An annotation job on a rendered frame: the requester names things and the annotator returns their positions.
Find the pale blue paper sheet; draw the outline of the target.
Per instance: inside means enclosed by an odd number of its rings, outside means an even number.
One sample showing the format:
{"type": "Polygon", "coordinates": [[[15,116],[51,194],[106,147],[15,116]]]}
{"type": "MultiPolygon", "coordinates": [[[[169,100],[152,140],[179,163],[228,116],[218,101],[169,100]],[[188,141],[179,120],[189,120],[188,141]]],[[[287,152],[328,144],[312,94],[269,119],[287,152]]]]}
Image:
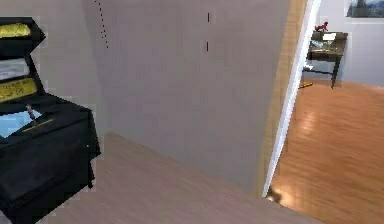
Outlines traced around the pale blue paper sheet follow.
{"type": "Polygon", "coordinates": [[[31,122],[32,119],[27,111],[1,115],[0,137],[7,138],[31,122]]]}

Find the dark brown side table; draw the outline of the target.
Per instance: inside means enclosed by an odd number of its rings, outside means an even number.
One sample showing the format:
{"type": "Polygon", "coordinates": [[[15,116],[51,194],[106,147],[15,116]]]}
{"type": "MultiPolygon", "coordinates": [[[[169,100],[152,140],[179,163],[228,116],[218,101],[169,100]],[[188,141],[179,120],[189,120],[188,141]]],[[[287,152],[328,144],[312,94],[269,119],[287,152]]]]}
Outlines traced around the dark brown side table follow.
{"type": "Polygon", "coordinates": [[[344,32],[316,32],[314,31],[310,40],[306,60],[334,62],[331,72],[321,71],[321,74],[331,76],[331,88],[335,87],[336,79],[342,57],[344,56],[348,34],[344,32]],[[323,35],[336,33],[333,41],[323,41],[323,35]]]}

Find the black desk with shelves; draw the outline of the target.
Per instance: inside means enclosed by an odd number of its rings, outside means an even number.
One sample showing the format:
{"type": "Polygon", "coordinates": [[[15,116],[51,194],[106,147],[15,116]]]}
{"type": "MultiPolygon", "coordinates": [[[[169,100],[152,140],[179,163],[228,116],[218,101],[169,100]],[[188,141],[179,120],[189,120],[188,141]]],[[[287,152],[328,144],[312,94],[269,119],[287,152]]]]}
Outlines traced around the black desk with shelves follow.
{"type": "Polygon", "coordinates": [[[91,187],[91,161],[101,154],[92,110],[45,91],[31,53],[46,35],[31,17],[0,17],[0,25],[26,24],[29,36],[0,38],[0,60],[24,58],[37,92],[0,103],[0,116],[27,111],[36,117],[7,138],[0,137],[0,212],[11,224],[35,224],[79,192],[91,187]],[[27,132],[43,121],[52,122],[27,132]]]}

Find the framed wall picture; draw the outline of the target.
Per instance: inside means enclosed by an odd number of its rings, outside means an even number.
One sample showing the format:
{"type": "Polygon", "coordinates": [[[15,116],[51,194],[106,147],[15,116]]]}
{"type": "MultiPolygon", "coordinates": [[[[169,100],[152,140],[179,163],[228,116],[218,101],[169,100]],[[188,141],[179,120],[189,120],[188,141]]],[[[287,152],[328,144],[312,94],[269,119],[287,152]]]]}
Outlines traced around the framed wall picture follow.
{"type": "Polygon", "coordinates": [[[346,16],[384,18],[384,0],[350,0],[346,16]]]}

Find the large yellow book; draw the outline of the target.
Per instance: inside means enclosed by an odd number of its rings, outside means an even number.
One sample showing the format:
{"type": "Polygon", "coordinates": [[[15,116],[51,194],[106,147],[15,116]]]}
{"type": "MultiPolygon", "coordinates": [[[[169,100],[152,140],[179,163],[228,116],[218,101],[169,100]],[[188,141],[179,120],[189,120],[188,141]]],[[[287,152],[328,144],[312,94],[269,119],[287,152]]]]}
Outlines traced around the large yellow book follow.
{"type": "Polygon", "coordinates": [[[37,92],[32,78],[24,78],[0,84],[0,103],[14,100],[37,92]]]}

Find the brown pen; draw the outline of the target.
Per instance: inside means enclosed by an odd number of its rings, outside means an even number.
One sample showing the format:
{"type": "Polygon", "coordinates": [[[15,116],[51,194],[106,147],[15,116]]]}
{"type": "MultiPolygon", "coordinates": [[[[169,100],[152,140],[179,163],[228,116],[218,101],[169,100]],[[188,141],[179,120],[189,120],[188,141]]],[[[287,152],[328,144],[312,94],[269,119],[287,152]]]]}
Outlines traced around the brown pen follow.
{"type": "Polygon", "coordinates": [[[33,110],[32,110],[31,105],[30,105],[30,104],[27,104],[27,105],[26,105],[26,109],[27,109],[27,112],[28,112],[29,117],[31,118],[31,120],[32,120],[34,123],[36,123],[36,117],[35,117],[35,115],[34,115],[34,113],[33,113],[33,110]]]}

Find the white book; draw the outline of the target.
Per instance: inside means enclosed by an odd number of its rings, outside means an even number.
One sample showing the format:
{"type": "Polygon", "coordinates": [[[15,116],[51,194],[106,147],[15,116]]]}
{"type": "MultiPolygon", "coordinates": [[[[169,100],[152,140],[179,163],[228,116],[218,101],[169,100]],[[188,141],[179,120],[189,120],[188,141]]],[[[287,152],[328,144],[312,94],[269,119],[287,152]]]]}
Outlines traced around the white book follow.
{"type": "Polygon", "coordinates": [[[29,66],[24,58],[0,60],[0,80],[28,75],[29,66]]]}

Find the yellow pencil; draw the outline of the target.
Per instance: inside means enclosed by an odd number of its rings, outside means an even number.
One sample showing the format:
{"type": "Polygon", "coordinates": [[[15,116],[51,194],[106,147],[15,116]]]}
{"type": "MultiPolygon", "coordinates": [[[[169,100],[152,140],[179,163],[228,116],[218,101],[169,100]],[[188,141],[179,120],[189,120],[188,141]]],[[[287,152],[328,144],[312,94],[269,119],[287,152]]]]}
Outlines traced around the yellow pencil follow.
{"type": "Polygon", "coordinates": [[[43,121],[43,122],[41,122],[41,123],[38,123],[38,124],[36,124],[36,125],[33,125],[32,127],[29,127],[29,128],[26,128],[26,129],[22,130],[22,132],[27,132],[27,131],[30,131],[30,130],[32,130],[32,129],[36,129],[36,128],[40,127],[40,126],[43,126],[43,125],[45,125],[45,124],[48,124],[48,123],[52,122],[53,120],[54,120],[54,119],[49,119],[49,120],[43,121]]]}

